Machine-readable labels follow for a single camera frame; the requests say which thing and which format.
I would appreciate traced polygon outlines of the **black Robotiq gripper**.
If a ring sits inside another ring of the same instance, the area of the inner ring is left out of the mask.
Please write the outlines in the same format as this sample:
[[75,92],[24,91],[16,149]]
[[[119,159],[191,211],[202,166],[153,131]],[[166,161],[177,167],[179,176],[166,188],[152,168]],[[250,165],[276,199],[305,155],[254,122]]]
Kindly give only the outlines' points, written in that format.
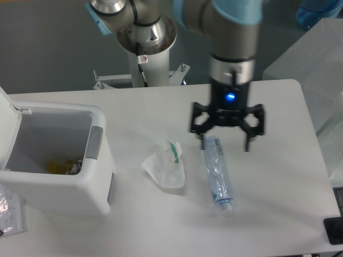
[[[210,104],[192,103],[190,133],[200,140],[201,150],[205,149],[205,134],[215,126],[239,126],[246,134],[244,150],[256,136],[265,134],[265,109],[263,104],[247,107],[250,82],[227,85],[211,79]],[[256,124],[251,126],[245,120],[253,115]]]

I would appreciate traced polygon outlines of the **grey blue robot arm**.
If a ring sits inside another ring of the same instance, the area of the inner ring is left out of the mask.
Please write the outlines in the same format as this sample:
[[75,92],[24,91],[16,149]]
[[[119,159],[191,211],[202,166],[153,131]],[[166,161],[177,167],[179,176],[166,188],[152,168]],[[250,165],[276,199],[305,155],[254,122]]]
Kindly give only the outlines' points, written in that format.
[[115,34],[131,54],[135,87],[164,86],[169,63],[150,66],[153,56],[176,40],[175,23],[211,40],[210,102],[192,105],[190,132],[203,140],[215,126],[240,127],[246,143],[265,133],[262,104],[247,105],[253,79],[262,1],[172,1],[174,19],[164,16],[162,1],[87,1],[85,8],[103,35]]

